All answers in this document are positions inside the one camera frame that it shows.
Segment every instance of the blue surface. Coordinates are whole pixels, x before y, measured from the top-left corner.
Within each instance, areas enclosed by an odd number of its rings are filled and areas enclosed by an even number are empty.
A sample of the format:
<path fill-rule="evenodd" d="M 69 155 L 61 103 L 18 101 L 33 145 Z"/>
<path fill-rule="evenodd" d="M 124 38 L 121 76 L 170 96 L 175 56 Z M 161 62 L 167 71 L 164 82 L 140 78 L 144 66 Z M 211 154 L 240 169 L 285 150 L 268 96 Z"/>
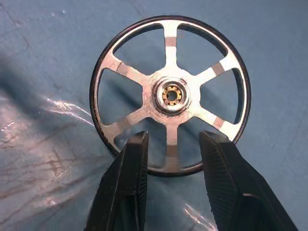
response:
<path fill-rule="evenodd" d="M 304 0 L 1 0 L 0 229 L 83 229 L 100 178 L 113 160 L 89 114 L 97 58 L 130 24 L 179 14 L 215 27 L 241 54 L 252 108 L 237 146 L 299 230 L 308 230 L 307 8 Z M 158 33 L 132 41 L 118 55 L 145 72 L 163 66 Z M 199 38 L 182 33 L 180 39 L 181 67 L 198 73 L 218 61 L 217 51 Z M 228 73 L 216 79 L 203 89 L 204 104 L 232 119 L 235 84 Z M 102 90 L 101 107 L 113 106 L 103 113 L 107 120 L 138 107 L 135 86 L 124 87 L 118 79 Z M 196 137 L 204 127 L 198 123 L 180 129 L 187 144 L 182 152 L 192 153 L 188 162 L 200 158 Z M 147 121 L 142 126 L 132 131 L 164 132 Z M 163 142 L 151 137 L 152 154 Z M 215 230 L 202 174 L 149 176 L 148 188 L 146 230 Z"/>

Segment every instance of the wheel hub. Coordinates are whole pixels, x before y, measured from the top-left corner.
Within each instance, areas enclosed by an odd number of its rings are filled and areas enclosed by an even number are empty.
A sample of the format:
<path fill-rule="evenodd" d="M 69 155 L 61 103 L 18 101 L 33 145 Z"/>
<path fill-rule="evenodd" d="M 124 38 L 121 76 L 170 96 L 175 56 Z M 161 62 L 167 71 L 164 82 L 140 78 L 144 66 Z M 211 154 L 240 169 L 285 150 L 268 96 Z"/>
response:
<path fill-rule="evenodd" d="M 154 101 L 157 110 L 176 115 L 187 109 L 191 101 L 190 91 L 183 79 L 165 77 L 154 87 Z"/>

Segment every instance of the metal wheel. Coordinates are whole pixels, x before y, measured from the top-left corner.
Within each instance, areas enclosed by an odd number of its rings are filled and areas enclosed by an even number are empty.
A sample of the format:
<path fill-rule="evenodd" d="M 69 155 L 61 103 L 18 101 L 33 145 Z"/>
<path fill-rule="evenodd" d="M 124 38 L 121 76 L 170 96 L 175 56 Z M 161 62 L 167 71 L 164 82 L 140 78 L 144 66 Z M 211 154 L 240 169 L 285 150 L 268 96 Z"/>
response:
<path fill-rule="evenodd" d="M 166 65 L 152 75 L 145 75 L 114 56 L 125 42 L 141 33 L 163 28 Z M 223 53 L 224 58 L 196 76 L 177 66 L 177 29 L 198 34 Z M 135 81 L 143 88 L 143 105 L 122 120 L 106 125 L 101 123 L 98 109 L 98 89 L 104 69 L 110 69 Z M 233 70 L 237 82 L 239 104 L 235 123 L 225 121 L 200 106 L 200 87 L 220 74 Z M 156 176 L 184 176 L 202 169 L 202 163 L 181 167 L 177 143 L 178 126 L 192 117 L 198 117 L 229 140 L 237 142 L 247 123 L 250 110 L 250 83 L 246 67 L 234 46 L 217 30 L 198 20 L 183 16 L 158 16 L 142 20 L 119 33 L 104 49 L 93 71 L 90 85 L 90 108 L 94 125 L 108 149 L 118 155 L 116 136 L 139 121 L 151 117 L 167 129 L 165 164 L 155 167 L 149 163 L 148 173 Z"/>

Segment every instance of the wheel spoke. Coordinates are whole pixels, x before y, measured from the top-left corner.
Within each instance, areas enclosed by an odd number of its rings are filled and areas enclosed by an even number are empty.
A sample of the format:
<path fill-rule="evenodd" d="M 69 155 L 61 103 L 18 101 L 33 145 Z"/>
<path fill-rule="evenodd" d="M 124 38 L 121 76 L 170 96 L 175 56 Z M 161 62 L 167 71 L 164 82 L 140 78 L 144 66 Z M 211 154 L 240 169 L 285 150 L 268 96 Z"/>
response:
<path fill-rule="evenodd" d="M 102 124 L 103 131 L 105 135 L 110 137 L 113 142 L 115 137 L 120 135 L 123 131 L 129 129 L 134 124 L 137 124 L 139 121 L 145 119 L 146 117 L 148 117 L 148 113 L 142 107 L 115 123 L 110 125 Z"/>
<path fill-rule="evenodd" d="M 239 63 L 233 53 L 229 53 L 226 57 L 220 60 L 215 65 L 209 67 L 207 70 L 199 73 L 196 77 L 200 81 L 200 85 L 205 84 L 211 79 L 229 71 L 233 68 L 239 68 Z"/>
<path fill-rule="evenodd" d="M 148 78 L 145 74 L 140 73 L 133 67 L 126 65 L 123 61 L 116 58 L 112 53 L 108 53 L 101 67 L 102 69 L 107 68 L 117 72 L 120 75 L 127 77 L 142 86 L 147 83 Z"/>
<path fill-rule="evenodd" d="M 168 124 L 165 172 L 180 172 L 180 161 L 178 156 L 178 125 Z"/>
<path fill-rule="evenodd" d="M 177 29 L 178 21 L 167 20 L 162 22 L 165 35 L 166 66 L 177 66 Z"/>
<path fill-rule="evenodd" d="M 214 115 L 213 113 L 209 112 L 201 106 L 195 109 L 193 115 L 213 126 L 221 133 L 225 134 L 231 141 L 235 138 L 237 134 L 239 124 L 229 123 L 228 121 L 219 118 L 218 116 Z"/>

